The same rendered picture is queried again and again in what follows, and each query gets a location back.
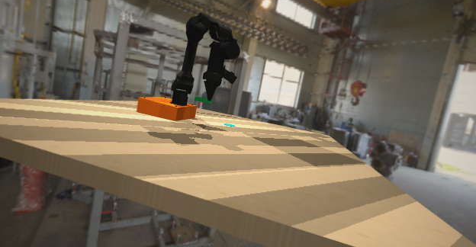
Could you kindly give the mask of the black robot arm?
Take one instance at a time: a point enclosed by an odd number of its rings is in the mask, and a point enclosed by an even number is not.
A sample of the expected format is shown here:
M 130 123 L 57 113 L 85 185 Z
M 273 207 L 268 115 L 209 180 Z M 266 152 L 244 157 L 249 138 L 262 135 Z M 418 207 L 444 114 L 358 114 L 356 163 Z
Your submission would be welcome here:
M 171 104 L 177 104 L 180 106 L 187 105 L 188 94 L 194 86 L 194 78 L 191 74 L 195 55 L 198 48 L 198 43 L 203 39 L 204 35 L 210 31 L 209 34 L 212 39 L 218 41 L 211 43 L 209 58 L 215 59 L 236 59 L 240 54 L 240 47 L 236 43 L 237 39 L 233 38 L 232 30 L 221 24 L 218 24 L 211 16 L 204 13 L 200 13 L 198 16 L 191 18 L 186 24 L 186 35 L 188 38 L 188 44 L 185 51 L 185 58 L 181 72 L 177 75 L 176 80 L 172 84 L 171 90 L 173 91 Z M 231 84 L 236 80 L 236 76 L 233 72 L 229 72 L 225 69 L 225 65 L 220 71 L 222 78 L 225 78 Z M 180 91 L 176 89 L 186 90 Z

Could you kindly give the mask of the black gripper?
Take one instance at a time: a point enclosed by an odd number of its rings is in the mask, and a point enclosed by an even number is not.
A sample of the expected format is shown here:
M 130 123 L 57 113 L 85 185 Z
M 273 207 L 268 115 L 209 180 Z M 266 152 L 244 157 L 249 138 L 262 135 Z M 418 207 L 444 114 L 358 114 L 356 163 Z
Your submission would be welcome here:
M 206 79 L 204 85 L 207 92 L 207 99 L 211 101 L 216 87 L 218 87 L 222 82 L 220 71 L 224 66 L 224 61 L 221 59 L 209 58 L 207 63 L 207 71 L 203 74 L 203 79 Z

